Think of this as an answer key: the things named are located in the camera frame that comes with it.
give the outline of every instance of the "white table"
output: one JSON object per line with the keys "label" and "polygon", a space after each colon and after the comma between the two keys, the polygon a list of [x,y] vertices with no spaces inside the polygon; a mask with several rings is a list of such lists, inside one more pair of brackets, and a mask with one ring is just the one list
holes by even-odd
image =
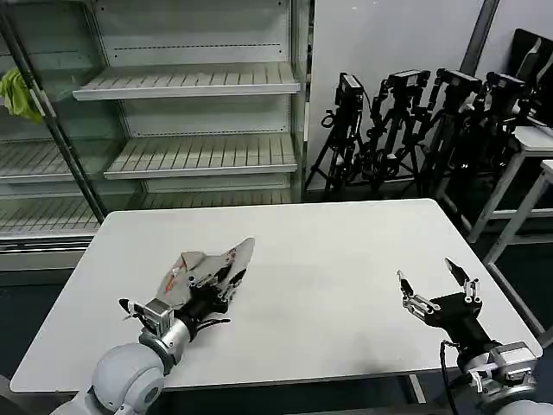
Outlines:
{"label": "white table", "polygon": [[[257,239],[232,322],[188,348],[167,387],[415,373],[437,369],[440,329],[402,308],[396,271],[427,298],[460,291],[444,257],[480,279],[480,317],[501,342],[542,349],[441,209],[428,200],[111,214],[11,381],[17,392],[90,385],[108,349],[137,339],[120,297],[149,300],[180,252]],[[448,354],[455,366],[456,353]]]}

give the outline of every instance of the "floor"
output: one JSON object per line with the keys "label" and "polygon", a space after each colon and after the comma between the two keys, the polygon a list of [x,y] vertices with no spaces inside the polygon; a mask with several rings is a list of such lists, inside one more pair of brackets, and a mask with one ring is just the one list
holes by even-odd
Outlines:
{"label": "floor", "polygon": [[[344,199],[365,199],[356,191]],[[321,195],[311,194],[309,201],[319,201]],[[497,235],[486,234],[474,250],[482,257]],[[553,324],[550,293],[553,292],[551,246],[517,246],[508,248],[499,266],[523,299],[544,325]],[[55,272],[63,279],[71,270]],[[62,284],[0,287],[0,374],[10,378],[32,342],[42,321],[63,288]],[[537,399],[553,403],[553,348],[545,350],[537,367],[540,382]],[[438,373],[419,376],[427,398],[442,392]],[[347,380],[307,383],[288,386],[236,387],[164,393],[149,414],[170,415],[240,413],[280,415],[306,412],[344,411],[360,408],[404,405],[413,402],[404,378]],[[476,413],[469,400],[459,402],[461,413]],[[10,403],[0,399],[0,413],[14,413]]]}

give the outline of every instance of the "white shelf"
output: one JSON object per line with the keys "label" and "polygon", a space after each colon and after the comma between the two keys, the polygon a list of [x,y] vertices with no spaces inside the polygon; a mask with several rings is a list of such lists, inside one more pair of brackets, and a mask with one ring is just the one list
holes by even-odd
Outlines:
{"label": "white shelf", "polygon": [[111,67],[73,92],[79,101],[297,93],[288,62]]}
{"label": "white shelf", "polygon": [[107,179],[250,175],[297,171],[289,133],[132,138]]}
{"label": "white shelf", "polygon": [[[76,144],[85,171],[93,176],[104,168],[111,146],[108,140]],[[58,147],[51,141],[0,143],[0,184],[72,182],[73,175]]]}
{"label": "white shelf", "polygon": [[90,71],[86,70],[61,70],[44,71],[42,74],[42,88],[51,102],[61,102],[71,97],[71,93],[83,82],[91,78]]}
{"label": "white shelf", "polygon": [[216,208],[230,206],[280,205],[292,202],[289,189],[228,192],[148,194],[143,209]]}
{"label": "white shelf", "polygon": [[0,202],[0,238],[89,235],[98,228],[83,197]]}

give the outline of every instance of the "white wall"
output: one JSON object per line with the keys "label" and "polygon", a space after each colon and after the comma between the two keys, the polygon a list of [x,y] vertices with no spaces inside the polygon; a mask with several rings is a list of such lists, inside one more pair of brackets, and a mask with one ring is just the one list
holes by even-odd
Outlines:
{"label": "white wall", "polygon": [[[316,0],[308,168],[327,138],[329,130],[319,123],[326,109],[334,109],[340,72],[356,74],[372,99],[380,81],[390,73],[407,69],[435,73],[440,67],[459,69],[482,3],[482,0]],[[426,98],[433,80],[430,82]],[[364,116],[363,134],[372,126],[366,107]],[[323,185],[323,179],[317,177],[310,188]]]}
{"label": "white wall", "polygon": [[505,70],[516,29],[553,39],[553,2],[501,0],[480,58],[477,76],[486,77],[488,72]]}

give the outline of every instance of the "cable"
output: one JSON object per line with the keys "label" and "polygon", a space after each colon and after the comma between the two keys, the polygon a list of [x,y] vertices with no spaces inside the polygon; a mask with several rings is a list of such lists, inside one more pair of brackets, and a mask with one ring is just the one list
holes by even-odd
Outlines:
{"label": "cable", "polygon": [[448,395],[448,402],[449,406],[451,406],[451,412],[453,415],[459,415],[453,394],[451,393],[451,385],[449,385],[448,371],[446,369],[446,346],[454,347],[455,345],[447,340],[442,341],[442,344],[440,345],[440,364],[442,366],[443,385],[446,388],[446,394]]}
{"label": "cable", "polygon": [[369,95],[366,93],[365,87],[363,87],[363,94],[366,96],[366,103],[369,105],[369,112],[372,112],[372,106],[371,106],[371,99],[369,98]]}
{"label": "cable", "polygon": [[201,322],[200,326],[198,326],[197,331],[207,329],[208,327],[214,326],[216,324],[223,324],[226,322],[231,322],[231,320],[229,318],[223,318],[222,320],[216,320],[214,318],[209,320],[204,320],[203,322]]}

